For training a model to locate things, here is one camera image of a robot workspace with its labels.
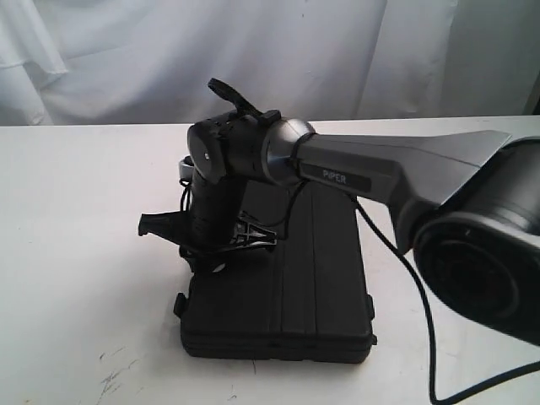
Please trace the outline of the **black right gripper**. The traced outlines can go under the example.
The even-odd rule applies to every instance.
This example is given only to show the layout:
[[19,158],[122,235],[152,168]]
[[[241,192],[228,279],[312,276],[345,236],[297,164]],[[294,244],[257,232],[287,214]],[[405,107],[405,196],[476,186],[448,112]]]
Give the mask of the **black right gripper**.
[[[240,212],[247,179],[226,176],[213,184],[194,170],[190,179],[181,178],[180,183],[185,187],[181,204],[188,192],[191,195],[188,244],[180,248],[180,253],[275,249],[278,234],[250,214]],[[185,230],[183,212],[143,213],[138,223],[139,236],[151,234],[172,243],[183,243]]]

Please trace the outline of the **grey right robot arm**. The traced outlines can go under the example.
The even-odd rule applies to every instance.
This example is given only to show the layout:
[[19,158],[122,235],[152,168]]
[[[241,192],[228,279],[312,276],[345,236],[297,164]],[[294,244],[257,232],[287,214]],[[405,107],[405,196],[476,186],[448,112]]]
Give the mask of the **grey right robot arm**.
[[143,215],[140,235],[197,258],[272,246],[272,226],[240,210],[247,183],[319,183],[385,205],[395,251],[413,253],[424,282],[453,311],[538,344],[538,135],[326,135],[258,110],[221,80],[208,87],[233,108],[188,129],[181,173],[191,204]]

